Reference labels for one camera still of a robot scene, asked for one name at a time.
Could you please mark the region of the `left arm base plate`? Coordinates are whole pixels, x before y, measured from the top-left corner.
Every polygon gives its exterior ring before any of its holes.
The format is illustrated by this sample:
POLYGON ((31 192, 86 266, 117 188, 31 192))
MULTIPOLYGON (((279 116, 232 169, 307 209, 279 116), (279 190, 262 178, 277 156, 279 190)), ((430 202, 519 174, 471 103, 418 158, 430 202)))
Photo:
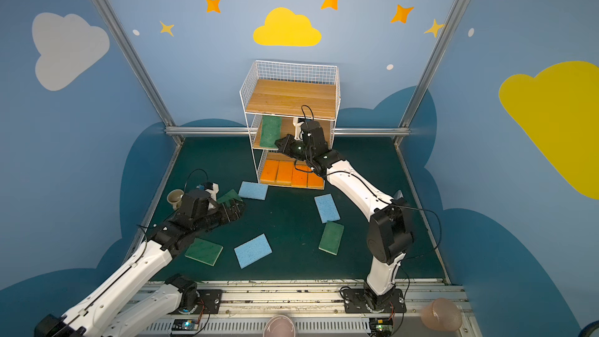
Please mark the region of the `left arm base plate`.
POLYGON ((187 290, 183 293, 177 312, 181 315, 216 315, 222 302, 222 290, 187 290))

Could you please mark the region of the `orange sponge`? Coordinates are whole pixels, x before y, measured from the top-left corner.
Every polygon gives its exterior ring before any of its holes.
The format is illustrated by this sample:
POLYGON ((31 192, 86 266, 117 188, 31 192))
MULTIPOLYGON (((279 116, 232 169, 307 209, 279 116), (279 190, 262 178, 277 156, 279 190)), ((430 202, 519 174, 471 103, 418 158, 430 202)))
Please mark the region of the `orange sponge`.
POLYGON ((275 185, 290 187, 293 180, 294 165, 292 162, 279 162, 275 185))
POLYGON ((324 180, 315 173, 309 173, 307 176, 307 188, 314 190, 323 190, 324 180))
POLYGON ((291 186, 294 188, 307 188, 309 173, 310 169, 305 165, 295 165, 293 168, 291 186))
POLYGON ((262 173, 260 176, 260 182, 264 184, 275 184, 277 174, 279 171, 280 161, 267 159, 265 161, 262 173))

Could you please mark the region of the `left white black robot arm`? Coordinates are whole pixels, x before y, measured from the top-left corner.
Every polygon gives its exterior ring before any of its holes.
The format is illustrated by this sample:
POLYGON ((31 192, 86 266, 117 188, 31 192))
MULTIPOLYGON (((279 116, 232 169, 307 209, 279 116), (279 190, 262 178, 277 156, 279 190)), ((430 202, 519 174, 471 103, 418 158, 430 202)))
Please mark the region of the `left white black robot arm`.
POLYGON ((197 285, 173 276, 134 307, 127 303, 159 271, 204 232, 235 222, 246 204, 240 198, 216 201, 216 186, 194 189, 181 206, 152 229, 144 243, 94 292, 62 316, 48 315, 34 329, 35 336, 135 336, 160 317, 181 310, 192 313, 199 305, 197 285))

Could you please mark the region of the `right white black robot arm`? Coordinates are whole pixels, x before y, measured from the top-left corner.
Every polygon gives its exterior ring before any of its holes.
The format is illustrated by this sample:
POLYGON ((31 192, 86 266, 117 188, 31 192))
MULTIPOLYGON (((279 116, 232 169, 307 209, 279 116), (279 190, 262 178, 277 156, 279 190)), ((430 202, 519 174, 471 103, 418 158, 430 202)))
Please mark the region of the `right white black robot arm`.
POLYGON ((367 246, 373 255, 366 290, 386 296, 395 288, 401 261, 415 241, 412 212, 402 197, 381 192, 361 176, 338 151, 329 147, 319 122, 300 125, 298 139, 292 134, 275 141, 278 152, 304 162, 312 173, 344 193, 368 220, 367 246))

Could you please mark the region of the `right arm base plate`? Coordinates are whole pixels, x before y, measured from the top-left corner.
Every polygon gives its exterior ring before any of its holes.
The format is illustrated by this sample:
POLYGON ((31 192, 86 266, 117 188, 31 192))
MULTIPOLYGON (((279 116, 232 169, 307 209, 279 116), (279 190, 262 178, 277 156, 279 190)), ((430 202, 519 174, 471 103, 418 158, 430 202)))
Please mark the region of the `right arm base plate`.
POLYGON ((405 313, 406 301, 402 290, 392 288, 383 295, 377 295, 370 288, 349 288, 339 290, 347 314, 405 313))

